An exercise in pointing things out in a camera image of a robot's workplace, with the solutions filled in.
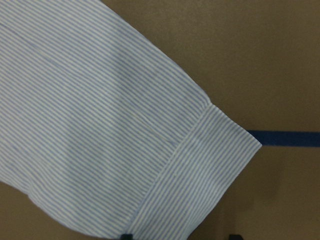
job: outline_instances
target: dark blue line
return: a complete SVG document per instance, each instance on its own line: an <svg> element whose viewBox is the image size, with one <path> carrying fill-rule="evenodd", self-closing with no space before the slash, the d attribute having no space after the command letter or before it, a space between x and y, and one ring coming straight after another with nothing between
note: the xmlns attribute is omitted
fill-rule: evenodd
<svg viewBox="0 0 320 240"><path fill-rule="evenodd" d="M320 147L320 132L248 130L262 145Z"/></svg>

